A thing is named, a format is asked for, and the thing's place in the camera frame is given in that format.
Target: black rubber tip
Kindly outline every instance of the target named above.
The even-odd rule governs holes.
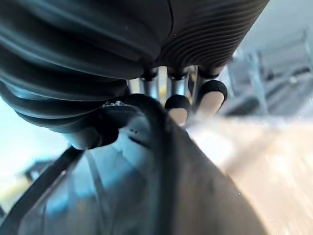
[[[175,94],[167,99],[164,108],[167,111],[171,109],[183,108],[187,111],[188,117],[192,114],[192,108],[187,97]]]
[[[218,80],[207,81],[201,86],[199,90],[196,103],[194,106],[195,112],[198,110],[203,97],[210,92],[220,92],[224,95],[224,101],[221,104],[221,106],[225,103],[225,101],[227,101],[228,92],[227,92],[227,87],[224,85],[224,83]]]

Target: metal pin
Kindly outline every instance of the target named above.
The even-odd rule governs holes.
[[[153,77],[141,77],[139,80],[140,93],[160,100],[158,88],[158,69]]]
[[[179,76],[179,77],[168,75],[166,98],[169,98],[175,94],[186,96],[189,76],[190,76],[190,71],[188,71],[186,75]]]

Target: wooden floor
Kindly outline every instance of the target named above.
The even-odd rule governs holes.
[[[188,131],[269,234],[313,234],[313,122],[211,120]]]

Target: white surface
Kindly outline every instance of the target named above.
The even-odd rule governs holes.
[[[60,134],[24,121],[2,99],[0,143],[0,187],[5,178],[25,170],[36,159],[55,158],[68,146]]]

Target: blurry background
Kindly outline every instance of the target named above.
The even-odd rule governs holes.
[[[312,8],[311,0],[270,1],[219,77],[230,93],[218,114],[222,121],[189,130],[251,200],[264,224],[281,234],[313,231],[312,124],[294,121],[313,114]],[[161,77],[165,94],[166,77]],[[22,120],[2,100],[0,143],[1,220],[68,143]],[[299,206],[292,210],[290,205]]]

